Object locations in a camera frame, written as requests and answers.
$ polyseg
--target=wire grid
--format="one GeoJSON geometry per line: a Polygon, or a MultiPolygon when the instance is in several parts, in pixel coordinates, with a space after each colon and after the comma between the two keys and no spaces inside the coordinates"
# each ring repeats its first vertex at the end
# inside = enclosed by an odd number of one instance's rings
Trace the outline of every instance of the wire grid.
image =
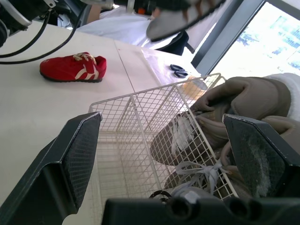
{"type": "MultiPolygon", "coordinates": [[[[215,153],[189,107],[206,90],[223,82],[221,74],[213,74],[91,105],[90,112],[103,114],[97,146],[102,206],[110,197],[148,198],[156,190],[178,185],[174,165],[182,160],[215,164],[215,153]],[[178,137],[187,149],[174,157],[168,135],[161,135],[157,145],[154,139],[182,115],[183,133],[192,133],[194,138],[187,143],[186,138],[178,137]],[[153,144],[159,154],[153,151],[153,144]]],[[[220,199],[236,195],[225,174],[220,175],[214,195],[220,199]]]]}

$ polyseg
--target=black cable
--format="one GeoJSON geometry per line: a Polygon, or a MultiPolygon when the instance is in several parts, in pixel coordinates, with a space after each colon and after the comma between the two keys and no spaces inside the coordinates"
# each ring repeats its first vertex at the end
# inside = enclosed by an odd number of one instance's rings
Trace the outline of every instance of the black cable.
{"type": "Polygon", "coordinates": [[[0,58],[7,58],[7,57],[11,57],[14,55],[18,55],[24,51],[26,51],[27,49],[29,49],[34,43],[36,43],[36,41],[39,39],[39,37],[42,35],[42,33],[44,32],[46,25],[49,22],[49,18],[50,18],[50,13],[47,13],[47,17],[45,18],[43,25],[41,27],[41,29],[39,30],[39,32],[37,33],[37,35],[27,44],[25,45],[23,48],[19,49],[18,51],[12,52],[12,53],[8,53],[8,54],[4,54],[4,55],[0,55],[0,58]]]}
{"type": "Polygon", "coordinates": [[[22,63],[27,63],[27,62],[33,62],[33,61],[36,61],[36,60],[40,60],[48,55],[51,55],[52,53],[56,52],[57,50],[61,49],[63,46],[66,45],[66,43],[68,43],[71,38],[73,37],[78,25],[79,25],[79,22],[80,22],[80,19],[81,19],[81,16],[83,15],[83,12],[85,10],[85,8],[87,7],[87,5],[85,5],[82,10],[80,11],[79,15],[78,15],[78,18],[77,18],[77,21],[76,21],[76,24],[75,24],[75,27],[73,28],[71,34],[69,35],[69,37],[63,42],[61,43],[59,46],[57,46],[56,48],[52,49],[51,51],[43,54],[43,55],[40,55],[38,57],[35,57],[35,58],[32,58],[32,59],[29,59],[29,60],[22,60],[22,61],[9,61],[9,62],[0,62],[0,64],[2,65],[13,65],[13,64],[22,64],[22,63]]]}

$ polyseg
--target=black mechanical part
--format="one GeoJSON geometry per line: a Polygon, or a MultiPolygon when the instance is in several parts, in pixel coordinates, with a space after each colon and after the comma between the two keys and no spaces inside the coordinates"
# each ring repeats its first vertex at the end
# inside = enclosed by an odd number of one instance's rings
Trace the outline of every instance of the black mechanical part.
{"type": "Polygon", "coordinates": [[[48,12],[47,13],[47,16],[43,22],[43,25],[41,27],[41,29],[39,30],[39,32],[37,33],[37,35],[27,44],[25,45],[23,48],[15,51],[15,52],[12,52],[12,53],[8,53],[8,54],[4,54],[4,55],[0,55],[0,58],[7,58],[7,57],[12,57],[14,55],[18,55],[24,51],[26,51],[27,49],[29,49],[34,43],[36,43],[36,41],[42,36],[47,24],[48,24],[48,21],[49,21],[49,18],[50,18],[50,13],[51,12],[48,12]]]}
{"type": "MultiPolygon", "coordinates": [[[[26,30],[34,18],[45,15],[53,7],[53,0],[0,0],[0,21],[5,24],[11,36],[20,30],[26,30]]],[[[4,35],[1,31],[0,35],[2,46],[4,35]]]]}
{"type": "Polygon", "coordinates": [[[4,22],[0,20],[0,47],[6,42],[8,38],[8,29],[4,22]]]}
{"type": "Polygon", "coordinates": [[[300,197],[300,155],[268,123],[229,114],[223,122],[252,196],[300,197]]]}
{"type": "Polygon", "coordinates": [[[178,197],[166,204],[159,199],[109,199],[102,225],[282,225],[299,223],[299,213],[298,198],[211,198],[197,204],[178,197]]]}
{"type": "Polygon", "coordinates": [[[94,112],[66,123],[2,204],[1,225],[61,225],[78,212],[94,165],[101,120],[94,112]]]}
{"type": "Polygon", "coordinates": [[[63,46],[65,46],[65,45],[71,40],[71,38],[72,38],[73,35],[75,34],[75,31],[76,31],[76,29],[77,29],[77,27],[78,27],[78,24],[79,24],[79,22],[80,22],[81,16],[83,15],[83,12],[84,12],[86,6],[87,6],[87,5],[85,5],[85,6],[81,9],[81,11],[80,11],[80,13],[79,13],[79,16],[78,16],[78,18],[77,18],[75,27],[74,27],[74,29],[72,30],[72,32],[70,33],[69,37],[68,37],[63,43],[61,43],[59,46],[57,46],[56,48],[52,49],[51,51],[49,51],[49,52],[47,52],[47,53],[45,53],[45,54],[42,54],[42,55],[37,56],[37,57],[32,58],[32,59],[21,60],[21,61],[6,61],[6,62],[0,61],[0,65],[13,65],[13,64],[22,64],[22,63],[27,63],[27,62],[33,62],[33,61],[42,59],[42,58],[44,58],[44,57],[46,57],[46,56],[48,56],[48,55],[51,55],[52,53],[54,53],[54,52],[56,52],[57,50],[61,49],[63,46]]]}

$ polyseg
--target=white shoelace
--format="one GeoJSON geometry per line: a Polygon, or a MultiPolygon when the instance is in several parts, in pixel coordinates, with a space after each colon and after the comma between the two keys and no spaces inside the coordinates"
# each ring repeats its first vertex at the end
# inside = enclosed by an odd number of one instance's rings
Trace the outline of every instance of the white shoelace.
{"type": "Polygon", "coordinates": [[[220,160],[217,161],[215,165],[208,165],[208,166],[198,164],[198,163],[193,163],[190,161],[179,163],[176,166],[176,173],[178,175],[183,175],[183,176],[179,180],[180,188],[178,188],[176,192],[181,190],[182,188],[193,186],[195,183],[198,184],[199,188],[202,188],[203,180],[204,178],[206,178],[206,180],[208,181],[207,189],[210,189],[210,194],[213,195],[219,177],[218,170],[228,173],[228,171],[222,169],[222,164],[220,160]],[[192,179],[182,184],[183,180],[191,176],[192,174],[194,174],[192,176],[192,179]]]}
{"type": "Polygon", "coordinates": [[[90,55],[90,54],[79,53],[79,54],[73,55],[73,58],[76,61],[80,61],[80,60],[83,60],[83,59],[89,61],[89,59],[92,59],[94,61],[94,63],[96,64],[95,58],[92,55],[90,55]]]}

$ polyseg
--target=shoe sole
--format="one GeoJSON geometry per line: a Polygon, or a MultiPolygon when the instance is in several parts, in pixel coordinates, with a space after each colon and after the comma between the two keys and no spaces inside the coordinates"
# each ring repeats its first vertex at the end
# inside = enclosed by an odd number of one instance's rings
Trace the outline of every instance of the shoe sole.
{"type": "Polygon", "coordinates": [[[66,83],[66,82],[99,83],[99,82],[102,81],[102,78],[101,78],[101,79],[98,79],[98,80],[72,80],[72,81],[62,81],[62,80],[55,80],[55,79],[53,79],[53,78],[47,77],[47,76],[45,76],[41,71],[40,71],[40,74],[41,74],[46,80],[53,81],[53,82],[59,82],[59,83],[66,83]]]}
{"type": "Polygon", "coordinates": [[[179,30],[174,31],[173,33],[164,35],[164,36],[162,36],[162,37],[158,37],[158,38],[155,38],[155,39],[151,39],[151,41],[152,41],[152,42],[161,41],[161,40],[163,40],[163,39],[165,39],[165,38],[168,38],[168,37],[170,37],[170,36],[172,36],[172,35],[175,35],[175,34],[181,32],[181,31],[183,31],[183,30],[186,30],[186,29],[188,29],[188,28],[194,26],[196,23],[198,23],[199,21],[205,19],[207,16],[209,16],[210,14],[212,14],[216,9],[220,8],[221,5],[224,4],[225,2],[226,2],[226,0],[221,1],[220,3],[218,3],[218,4],[216,5],[216,7],[214,7],[212,10],[208,11],[207,14],[205,14],[205,15],[199,17],[198,19],[196,19],[194,22],[190,23],[190,24],[187,25],[186,27],[183,27],[183,28],[181,28],[181,29],[179,29],[179,30]]]}

